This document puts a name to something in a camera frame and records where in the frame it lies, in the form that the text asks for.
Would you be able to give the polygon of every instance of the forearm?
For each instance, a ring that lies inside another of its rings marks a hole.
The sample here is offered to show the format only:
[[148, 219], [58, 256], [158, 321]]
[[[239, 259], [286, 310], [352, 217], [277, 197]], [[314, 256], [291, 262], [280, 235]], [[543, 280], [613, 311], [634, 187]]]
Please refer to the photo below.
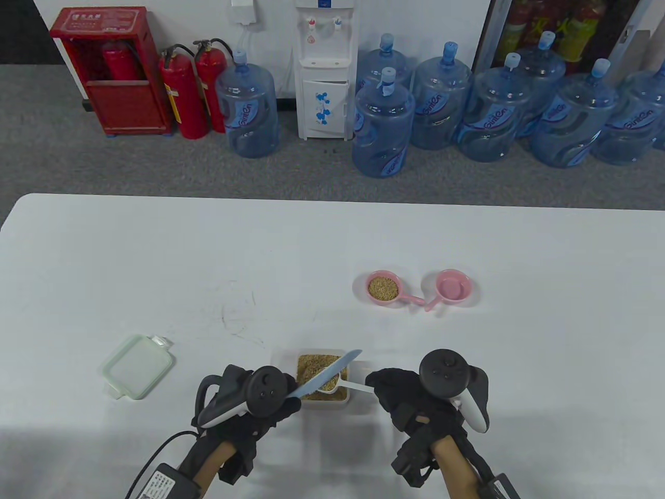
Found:
[[205, 437], [198, 440], [179, 467], [180, 472], [201, 488], [201, 497], [205, 496], [219, 469], [236, 453], [229, 442], [214, 445], [206, 442]]
[[447, 436], [432, 445], [432, 454], [441, 468], [450, 499], [479, 499], [478, 478], [462, 456], [455, 441]]

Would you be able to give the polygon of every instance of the white wall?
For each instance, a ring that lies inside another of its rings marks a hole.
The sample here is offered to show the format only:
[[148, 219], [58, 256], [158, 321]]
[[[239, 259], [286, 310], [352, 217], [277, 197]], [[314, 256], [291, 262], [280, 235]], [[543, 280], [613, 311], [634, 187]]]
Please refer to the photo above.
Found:
[[[285, 76], [295, 26], [292, 0], [255, 0], [258, 23], [249, 27], [249, 58], [268, 68], [277, 87]], [[35, 0], [51, 27], [63, 7], [145, 5], [158, 50], [172, 43], [191, 44], [220, 37], [235, 48], [242, 28], [229, 20], [230, 0]], [[378, 47], [381, 33], [395, 35], [395, 48], [417, 63], [441, 55], [446, 41], [460, 45], [458, 58], [469, 66], [480, 40], [489, 0], [357, 0], [360, 13], [360, 50]], [[59, 49], [81, 87], [62, 45]], [[293, 83], [282, 96], [293, 96]]]

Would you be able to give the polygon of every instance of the pink cup handle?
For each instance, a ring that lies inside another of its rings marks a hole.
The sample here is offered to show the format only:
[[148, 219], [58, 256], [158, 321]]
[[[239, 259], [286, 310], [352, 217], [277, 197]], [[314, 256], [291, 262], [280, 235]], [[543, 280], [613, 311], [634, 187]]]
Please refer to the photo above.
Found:
[[422, 298], [418, 298], [417, 296], [411, 296], [411, 295], [402, 295], [400, 296], [400, 299], [403, 299], [405, 301], [410, 301], [411, 303], [415, 303], [416, 305], [420, 305], [421, 307], [425, 305], [425, 300]]
[[437, 296], [437, 297], [434, 298], [431, 302], [429, 302], [429, 303], [427, 304], [427, 306], [425, 306], [425, 312], [429, 312], [430, 310], [432, 310], [436, 305], [438, 305], [438, 304], [441, 303], [442, 301], [443, 301], [443, 300], [441, 299], [441, 297], [440, 297], [440, 296]]

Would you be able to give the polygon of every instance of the table surface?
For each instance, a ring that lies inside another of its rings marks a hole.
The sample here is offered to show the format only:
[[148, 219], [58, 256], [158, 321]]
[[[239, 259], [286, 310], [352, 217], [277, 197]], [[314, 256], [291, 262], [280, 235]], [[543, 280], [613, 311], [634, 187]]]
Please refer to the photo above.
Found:
[[[665, 214], [31, 194], [0, 230], [0, 496], [117, 499], [200, 380], [299, 349], [363, 349], [358, 372], [417, 369], [450, 348], [489, 375], [487, 434], [470, 433], [523, 498], [655, 498]], [[376, 269], [433, 296], [437, 271], [476, 283], [468, 305], [366, 303]], [[98, 368], [127, 336], [174, 342], [142, 401], [113, 401]], [[191, 437], [157, 459], [177, 465]], [[403, 436], [372, 395], [303, 410], [260, 443], [255, 470], [210, 497], [446, 497], [409, 489]]]

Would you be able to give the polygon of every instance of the grain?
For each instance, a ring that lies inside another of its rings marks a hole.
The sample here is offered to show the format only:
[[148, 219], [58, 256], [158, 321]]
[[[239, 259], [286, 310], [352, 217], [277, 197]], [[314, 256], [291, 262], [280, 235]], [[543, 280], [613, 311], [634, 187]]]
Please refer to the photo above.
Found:
[[[298, 369], [296, 373], [296, 382], [298, 385], [303, 385], [311, 380], [314, 376], [319, 374], [323, 369], [339, 359], [338, 355], [301, 355], [298, 357]], [[337, 383], [337, 376], [327, 382], [323, 389], [332, 390]], [[342, 371], [342, 379], [348, 379], [348, 368]], [[346, 388], [340, 387], [335, 393], [325, 394], [321, 392], [314, 392], [310, 395], [303, 397], [306, 401], [343, 401], [346, 398]]]
[[367, 286], [367, 291], [373, 298], [381, 301], [394, 300], [399, 294], [397, 283], [388, 277], [375, 277]]

